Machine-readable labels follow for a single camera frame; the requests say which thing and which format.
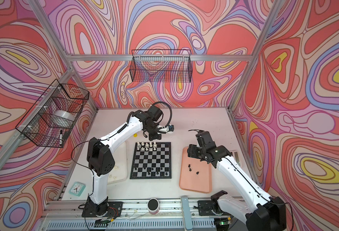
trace wire basket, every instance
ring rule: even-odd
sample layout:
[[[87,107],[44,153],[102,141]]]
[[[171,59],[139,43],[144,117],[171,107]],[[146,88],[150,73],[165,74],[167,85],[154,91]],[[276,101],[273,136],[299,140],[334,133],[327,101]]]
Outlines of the wire basket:
[[[37,146],[64,147],[88,98],[87,90],[59,83],[24,129],[16,129]]]
[[[130,65],[133,82],[191,82],[189,49],[135,49]]]

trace orange tray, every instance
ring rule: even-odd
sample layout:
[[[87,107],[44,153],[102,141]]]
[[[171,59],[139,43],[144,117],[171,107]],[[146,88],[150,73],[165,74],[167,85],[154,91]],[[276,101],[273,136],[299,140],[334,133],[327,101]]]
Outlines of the orange tray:
[[[188,148],[182,150],[182,163],[179,186],[183,190],[200,193],[212,192],[212,171],[211,164],[200,159],[188,157]]]

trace psychedelic wallpaper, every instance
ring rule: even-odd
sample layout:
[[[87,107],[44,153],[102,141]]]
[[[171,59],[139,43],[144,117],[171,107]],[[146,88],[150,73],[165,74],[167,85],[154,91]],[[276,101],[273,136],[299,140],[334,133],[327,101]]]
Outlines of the psychedelic wallpaper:
[[[339,0],[286,1],[232,110],[294,229],[339,230]]]
[[[260,0],[41,1],[71,54],[130,54],[132,49],[190,49],[192,54],[250,54],[271,2]],[[228,106],[246,62],[193,62],[193,81],[132,83],[130,62],[79,61],[74,67],[96,106]]]
[[[46,87],[66,70],[26,0],[0,1],[0,148]],[[0,170],[0,230],[31,230],[58,192],[72,148],[92,119],[86,105],[62,149],[24,140]]]

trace alarm clock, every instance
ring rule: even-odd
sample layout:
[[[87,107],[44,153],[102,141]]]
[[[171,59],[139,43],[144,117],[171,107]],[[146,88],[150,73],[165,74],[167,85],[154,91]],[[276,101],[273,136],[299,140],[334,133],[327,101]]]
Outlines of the alarm clock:
[[[80,182],[75,182],[71,189],[69,190],[69,193],[75,196],[80,196],[85,189],[86,185]]]

